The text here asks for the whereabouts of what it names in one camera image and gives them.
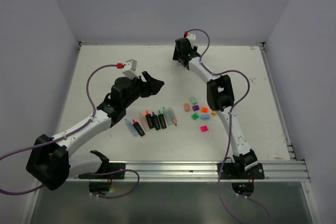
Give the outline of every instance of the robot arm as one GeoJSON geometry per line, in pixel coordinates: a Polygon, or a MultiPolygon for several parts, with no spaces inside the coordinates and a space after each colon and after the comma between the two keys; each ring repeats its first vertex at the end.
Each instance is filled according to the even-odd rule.
{"type": "Polygon", "coordinates": [[[40,136],[35,145],[53,139],[62,140],[32,150],[26,166],[27,171],[50,190],[61,186],[69,175],[73,177],[93,171],[106,172],[109,160],[97,151],[91,151],[80,159],[73,159],[71,156],[94,136],[116,125],[126,115],[126,108],[136,99],[156,95],[159,92],[164,82],[152,78],[146,71],[142,72],[146,82],[142,81],[135,72],[136,65],[135,60],[126,62],[122,71],[125,77],[115,80],[111,92],[97,107],[94,116],[88,116],[53,137],[40,136]]]}
{"type": "MultiPolygon", "coordinates": [[[[196,36],[187,32],[183,38],[177,39],[173,60],[179,61],[181,65],[194,72],[206,83],[207,103],[213,111],[217,112],[227,134],[229,134],[229,112],[235,100],[230,77],[228,75],[215,76],[211,74],[214,71],[204,62],[200,62],[201,55],[197,52],[197,46],[194,45],[195,41],[196,36]]],[[[240,128],[234,109],[232,110],[231,147],[235,164],[232,167],[226,165],[228,170],[224,173],[232,173],[241,178],[249,176],[251,169],[261,167],[261,164],[258,164],[257,156],[240,128]]]]}

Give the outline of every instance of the gray wall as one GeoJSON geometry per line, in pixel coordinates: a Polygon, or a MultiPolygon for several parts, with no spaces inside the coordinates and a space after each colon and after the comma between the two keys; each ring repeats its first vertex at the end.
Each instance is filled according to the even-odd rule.
{"type": "MultiPolygon", "coordinates": [[[[53,134],[77,42],[56,0],[0,0],[0,155],[53,134]]],[[[28,189],[29,152],[0,162],[0,187],[28,189]]],[[[18,223],[26,196],[0,194],[0,223],[18,223]]]]}
{"type": "Polygon", "coordinates": [[[215,44],[253,44],[266,41],[290,0],[57,1],[77,39],[90,43],[173,44],[197,27],[215,44]]]}
{"type": "Polygon", "coordinates": [[[336,0],[291,0],[266,43],[275,86],[318,207],[336,220],[336,0]]]}

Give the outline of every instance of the green block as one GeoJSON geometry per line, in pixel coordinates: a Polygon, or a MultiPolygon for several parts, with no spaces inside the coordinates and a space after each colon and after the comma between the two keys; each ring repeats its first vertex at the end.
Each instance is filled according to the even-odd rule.
{"type": "Polygon", "coordinates": [[[194,120],[196,120],[197,118],[199,118],[199,115],[197,113],[192,114],[191,118],[194,119],[194,120]]]}
{"type": "Polygon", "coordinates": [[[197,103],[196,97],[190,97],[190,101],[193,105],[197,103]]]}

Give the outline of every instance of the blue block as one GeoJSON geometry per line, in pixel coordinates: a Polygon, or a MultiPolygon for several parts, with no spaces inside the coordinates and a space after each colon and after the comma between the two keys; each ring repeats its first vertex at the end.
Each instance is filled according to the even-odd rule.
{"type": "Polygon", "coordinates": [[[209,114],[202,114],[201,119],[202,120],[208,120],[208,119],[210,119],[210,115],[209,114]]]}

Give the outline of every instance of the red connector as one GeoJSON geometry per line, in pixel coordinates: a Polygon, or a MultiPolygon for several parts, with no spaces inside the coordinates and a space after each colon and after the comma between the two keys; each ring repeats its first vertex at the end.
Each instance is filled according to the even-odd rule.
{"type": "Polygon", "coordinates": [[[119,68],[119,69],[120,69],[120,68],[124,68],[124,64],[123,64],[123,63],[118,63],[118,64],[117,64],[117,68],[119,68]]]}

